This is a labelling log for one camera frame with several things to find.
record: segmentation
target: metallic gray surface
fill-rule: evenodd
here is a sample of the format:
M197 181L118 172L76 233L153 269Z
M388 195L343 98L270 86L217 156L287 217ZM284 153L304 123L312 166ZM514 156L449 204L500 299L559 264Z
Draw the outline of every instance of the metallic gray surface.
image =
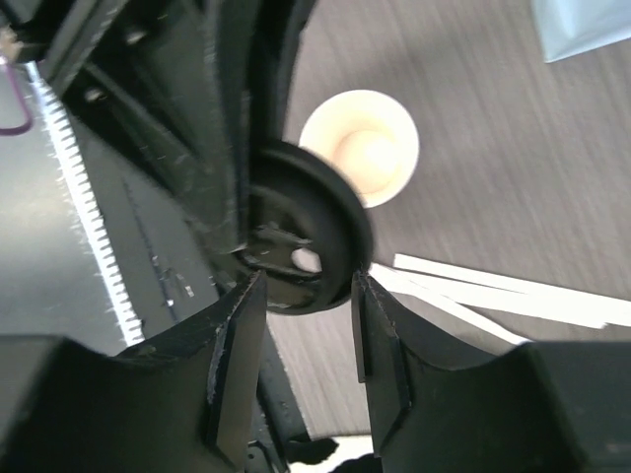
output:
M526 0L320 0L288 120L352 89L401 101L418 170L371 211L377 259L396 252L631 299L631 42L545 65ZM405 301L489 351L509 347ZM631 339L490 313L535 339ZM365 432L348 307L270 326L315 436Z
M25 135L0 138L0 333L63 334L115 354L125 348L105 283L62 179L35 98ZM0 126L18 109L0 77Z

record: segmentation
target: light blue object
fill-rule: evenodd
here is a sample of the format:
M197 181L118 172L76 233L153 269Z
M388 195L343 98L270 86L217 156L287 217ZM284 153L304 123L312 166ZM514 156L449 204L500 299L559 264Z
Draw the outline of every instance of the light blue object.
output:
M545 62L631 37L631 0L532 0Z

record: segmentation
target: wood grain surface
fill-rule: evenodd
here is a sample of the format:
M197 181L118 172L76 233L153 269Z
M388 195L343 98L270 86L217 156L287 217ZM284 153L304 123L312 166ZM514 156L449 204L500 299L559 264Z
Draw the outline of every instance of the wood grain surface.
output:
M631 299L631 42L544 64L526 0L319 0L304 34L287 137L343 91L402 102L418 170L371 211L376 260L396 252ZM509 346L423 303L454 335ZM631 339L490 313L535 339ZM365 433L348 306L271 317L312 435Z

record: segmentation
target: white stick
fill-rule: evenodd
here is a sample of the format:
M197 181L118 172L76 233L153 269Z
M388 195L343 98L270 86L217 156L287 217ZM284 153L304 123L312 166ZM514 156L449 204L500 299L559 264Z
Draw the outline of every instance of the white stick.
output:
M404 254L394 256L394 267L555 300L566 304L566 311L573 310L575 307L582 313L593 312L595 320L599 319L607 323L631 326L631 302L622 299L485 273Z
M436 276L405 271L397 272L410 281L441 294L455 303L502 310L517 315L571 323L588 328L603 328L606 325L603 320L594 317L592 311L585 312L580 307L570 307L568 309L566 304L553 299L544 300L526 294L452 281L437 278Z
M396 271L382 266L381 264L374 263L371 267L370 274L382 286L384 286L386 290L420 299L421 301L433 305L434 307L439 308L440 310L443 310L448 314L473 325L474 327L484 330L491 335L495 335L510 344L521 345L522 343L530 341L527 338L507 330L500 324L495 323L493 320L490 320L467 307L455 303L451 299L429 291L428 289L408 280Z

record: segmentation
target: white bowl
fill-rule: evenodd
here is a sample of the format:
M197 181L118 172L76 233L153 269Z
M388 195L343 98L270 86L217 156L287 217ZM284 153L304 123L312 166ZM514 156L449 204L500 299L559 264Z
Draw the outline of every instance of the white bowl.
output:
M375 91L349 91L325 101L307 120L299 146L344 176L366 208L386 203L405 187L419 153L410 114Z

